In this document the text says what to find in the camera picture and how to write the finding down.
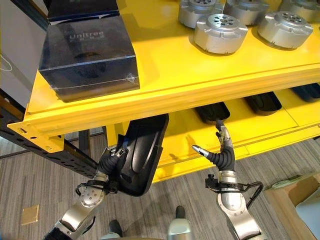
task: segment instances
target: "black tray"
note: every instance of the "black tray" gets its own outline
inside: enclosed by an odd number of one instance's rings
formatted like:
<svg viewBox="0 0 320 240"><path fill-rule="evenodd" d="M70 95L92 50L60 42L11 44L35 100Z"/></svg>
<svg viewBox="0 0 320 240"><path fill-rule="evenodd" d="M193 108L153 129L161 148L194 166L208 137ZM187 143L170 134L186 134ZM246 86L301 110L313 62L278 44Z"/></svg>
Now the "black tray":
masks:
<svg viewBox="0 0 320 240"><path fill-rule="evenodd" d="M303 100L308 103L316 102L320 99L320 85L318 83L295 86L292 90Z"/></svg>
<svg viewBox="0 0 320 240"><path fill-rule="evenodd" d="M230 117L230 112L225 103L217 102L209 105L198 106L195 111L205 124L215 125L216 120L225 120Z"/></svg>
<svg viewBox="0 0 320 240"><path fill-rule="evenodd" d="M168 122L168 114L133 120L125 136L118 136L116 151L121 146L129 151L110 176L118 182L119 191L141 196L149 190L163 150L161 145Z"/></svg>
<svg viewBox="0 0 320 240"><path fill-rule="evenodd" d="M274 114L282 108L280 101L273 91L244 98L252 110L261 116Z"/></svg>

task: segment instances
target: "cardboard box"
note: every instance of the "cardboard box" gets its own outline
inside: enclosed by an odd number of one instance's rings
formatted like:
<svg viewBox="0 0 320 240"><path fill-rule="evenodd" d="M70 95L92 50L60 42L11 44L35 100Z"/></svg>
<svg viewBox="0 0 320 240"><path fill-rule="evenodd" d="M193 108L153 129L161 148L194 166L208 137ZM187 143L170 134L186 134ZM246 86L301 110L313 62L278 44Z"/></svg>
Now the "cardboard box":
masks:
<svg viewBox="0 0 320 240"><path fill-rule="evenodd" d="M287 181L282 185L275 184L265 191L269 203L291 239L316 240L298 216L296 206L308 198L319 186L320 172L315 172Z"/></svg>

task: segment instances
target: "robotic hand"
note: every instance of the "robotic hand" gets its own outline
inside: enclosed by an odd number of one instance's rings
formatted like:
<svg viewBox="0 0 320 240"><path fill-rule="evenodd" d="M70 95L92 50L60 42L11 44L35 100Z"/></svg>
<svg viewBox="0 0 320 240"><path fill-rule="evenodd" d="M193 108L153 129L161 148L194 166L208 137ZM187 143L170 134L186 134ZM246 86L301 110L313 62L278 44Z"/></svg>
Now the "robotic hand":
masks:
<svg viewBox="0 0 320 240"><path fill-rule="evenodd" d="M117 162L125 158L128 150L121 147L115 154L106 148L102 154L93 180L81 183L75 192L80 196L78 201L63 215L43 240L75 240L86 233L95 222L98 206L105 195L114 193L116 187L109 182L109 175Z"/></svg>
<svg viewBox="0 0 320 240"><path fill-rule="evenodd" d="M263 184L260 181L251 184L238 183L235 172L235 152L230 134L221 120L216 121L218 132L216 136L219 139L220 153L212 153L198 145L192 148L210 162L215 164L219 170L218 179L209 174L205 180L205 187L217 193L217 202L221 210L227 216L230 224L230 230L238 240L263 240L260 228L254 218L248 212L248 208L255 198L263 190ZM246 201L242 193L252 187L258 187L250 201Z"/></svg>

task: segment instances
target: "person's foot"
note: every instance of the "person's foot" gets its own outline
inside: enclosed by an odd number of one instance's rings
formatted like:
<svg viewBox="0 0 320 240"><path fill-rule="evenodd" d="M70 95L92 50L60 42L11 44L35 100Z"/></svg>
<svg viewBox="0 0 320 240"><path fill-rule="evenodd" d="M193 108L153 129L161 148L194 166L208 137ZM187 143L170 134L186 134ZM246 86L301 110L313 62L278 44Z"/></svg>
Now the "person's foot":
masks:
<svg viewBox="0 0 320 240"><path fill-rule="evenodd" d="M175 218L176 219L185 219L186 218L186 211L183 206L177 206L175 209Z"/></svg>
<svg viewBox="0 0 320 240"><path fill-rule="evenodd" d="M116 219L109 222L109 233L116 233L123 237L121 226Z"/></svg>

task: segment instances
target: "yellow metal shelf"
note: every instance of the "yellow metal shelf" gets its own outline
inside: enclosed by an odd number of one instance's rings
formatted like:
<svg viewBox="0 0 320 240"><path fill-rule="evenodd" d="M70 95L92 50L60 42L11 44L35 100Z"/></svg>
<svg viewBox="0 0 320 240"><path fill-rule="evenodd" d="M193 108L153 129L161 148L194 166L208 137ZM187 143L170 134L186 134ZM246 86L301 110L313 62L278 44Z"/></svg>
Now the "yellow metal shelf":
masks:
<svg viewBox="0 0 320 240"><path fill-rule="evenodd" d="M207 54L177 21L174 0L118 0L137 57L140 89L65 103L37 73L23 122L9 127L48 152L58 135L173 113L210 103L315 83L320 79L320 24L295 50L272 48L249 28L231 55ZM280 4L269 1L271 10Z"/></svg>
<svg viewBox="0 0 320 240"><path fill-rule="evenodd" d="M276 91L282 109L269 116L252 112L244 99L225 101L230 117L224 121L235 147L237 159L250 157L320 135L320 101L307 103L290 89ZM109 145L125 134L129 122L107 126ZM214 126L201 122L194 109L169 114L162 143L163 151L154 182L173 178L212 164L192 150L197 144L212 152L220 149Z"/></svg>

